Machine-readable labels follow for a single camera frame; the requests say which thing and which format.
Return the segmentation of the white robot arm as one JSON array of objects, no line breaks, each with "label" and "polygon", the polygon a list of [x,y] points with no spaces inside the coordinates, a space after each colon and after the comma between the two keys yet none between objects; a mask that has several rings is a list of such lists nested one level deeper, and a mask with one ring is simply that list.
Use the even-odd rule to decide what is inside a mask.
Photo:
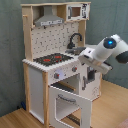
[{"label": "white robot arm", "polygon": [[87,47],[79,54],[82,64],[91,66],[102,74],[107,74],[112,69],[105,61],[113,56],[119,63],[128,63],[128,44],[115,34],[105,37],[95,48]]}]

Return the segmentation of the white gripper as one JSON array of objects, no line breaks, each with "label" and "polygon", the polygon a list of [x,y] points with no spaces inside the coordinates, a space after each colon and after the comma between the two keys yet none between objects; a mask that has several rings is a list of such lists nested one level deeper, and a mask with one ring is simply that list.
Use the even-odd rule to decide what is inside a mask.
[{"label": "white gripper", "polygon": [[93,57],[93,52],[94,52],[93,48],[87,47],[79,54],[78,56],[79,61],[82,64],[87,64],[88,66],[94,68],[96,71],[101,72],[102,74],[107,74],[108,71],[112,69],[112,66],[106,64],[105,62],[96,60]]}]

